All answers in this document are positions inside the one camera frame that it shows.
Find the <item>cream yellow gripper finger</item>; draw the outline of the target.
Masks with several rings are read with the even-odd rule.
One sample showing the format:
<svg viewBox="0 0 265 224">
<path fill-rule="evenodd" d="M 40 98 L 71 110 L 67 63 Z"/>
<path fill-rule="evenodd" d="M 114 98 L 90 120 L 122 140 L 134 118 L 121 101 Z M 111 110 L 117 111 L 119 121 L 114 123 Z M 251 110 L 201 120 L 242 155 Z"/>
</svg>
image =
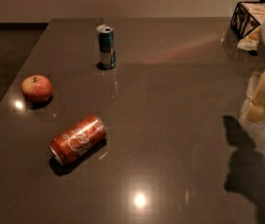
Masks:
<svg viewBox="0 0 265 224">
<path fill-rule="evenodd" d="M 249 102 L 244 106 L 243 117 L 255 123 L 265 120 L 265 106 Z"/>
</svg>

